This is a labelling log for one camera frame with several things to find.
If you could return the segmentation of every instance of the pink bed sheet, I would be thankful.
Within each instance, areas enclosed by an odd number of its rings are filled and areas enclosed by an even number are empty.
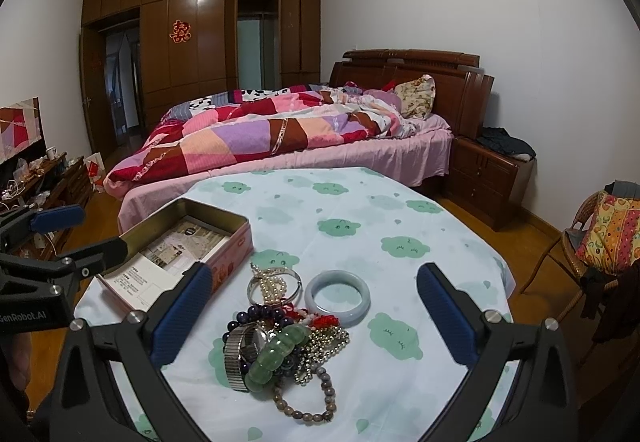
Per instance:
[[[425,178],[448,174],[453,140],[449,125],[444,118],[433,114],[426,120],[414,122],[418,133],[409,138],[371,139],[296,151],[134,187],[122,200],[118,214],[120,232],[128,231],[200,180],[220,175],[272,169],[367,167],[401,184],[415,187]]]

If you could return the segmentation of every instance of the open tin box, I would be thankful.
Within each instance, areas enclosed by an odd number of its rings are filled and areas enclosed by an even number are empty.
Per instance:
[[[196,246],[204,248],[204,253],[193,260],[185,256],[183,263],[177,265],[175,260],[187,250],[181,247],[181,234],[185,245],[200,240]],[[218,241],[209,249],[207,241],[213,236]],[[214,293],[254,249],[247,218],[187,198],[167,204],[120,237],[129,248],[127,259],[98,279],[127,310],[148,310],[162,292],[180,281],[194,261],[211,269]]]

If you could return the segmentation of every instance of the table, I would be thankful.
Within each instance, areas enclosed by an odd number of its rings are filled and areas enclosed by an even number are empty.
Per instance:
[[[213,296],[175,362],[162,369],[197,424],[212,440],[246,442],[414,442],[426,431],[465,376],[415,289],[418,267],[435,262],[453,285],[481,309],[511,319],[507,297],[514,281],[507,264],[482,239],[437,203],[367,168],[279,170],[226,175],[197,183],[186,197],[246,216],[258,266],[287,265],[303,282],[327,269],[363,278],[372,305],[349,329],[351,343],[326,363],[336,389],[332,422],[306,426],[279,412],[268,394],[228,387],[222,334],[235,313],[246,310],[249,260]],[[355,291],[326,287],[318,302],[347,310]],[[91,324],[123,316],[97,281],[76,308]],[[509,363],[471,440],[492,427],[509,391],[517,363]],[[153,437],[124,371],[118,385],[136,421]],[[291,386],[284,398],[301,411],[323,411],[315,378]]]

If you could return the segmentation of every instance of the wooden headboard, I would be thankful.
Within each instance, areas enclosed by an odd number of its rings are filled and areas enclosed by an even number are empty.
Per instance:
[[[429,73],[436,82],[433,112],[443,117],[454,135],[479,136],[494,78],[479,70],[480,57],[438,50],[352,50],[336,62],[329,84],[352,80],[365,89],[380,89]]]

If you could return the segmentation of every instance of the nightstand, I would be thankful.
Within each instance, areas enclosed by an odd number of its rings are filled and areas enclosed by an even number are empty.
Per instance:
[[[445,195],[497,231],[520,209],[533,162],[521,162],[458,137],[451,149]]]

